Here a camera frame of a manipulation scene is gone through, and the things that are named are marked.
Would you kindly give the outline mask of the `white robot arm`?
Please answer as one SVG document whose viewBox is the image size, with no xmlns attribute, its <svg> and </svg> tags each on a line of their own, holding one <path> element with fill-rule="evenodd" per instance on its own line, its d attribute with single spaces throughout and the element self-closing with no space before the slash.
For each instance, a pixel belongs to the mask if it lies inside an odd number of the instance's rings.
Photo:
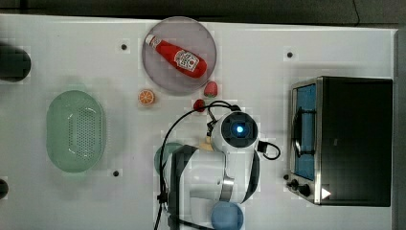
<svg viewBox="0 0 406 230">
<path fill-rule="evenodd" d="M 192 219 L 191 201 L 243 203 L 259 184 L 259 129 L 242 111 L 231 111 L 215 124 L 210 150 L 184 145 L 175 150 L 162 167 L 168 190 L 170 230 L 202 230 Z"/>
</svg>

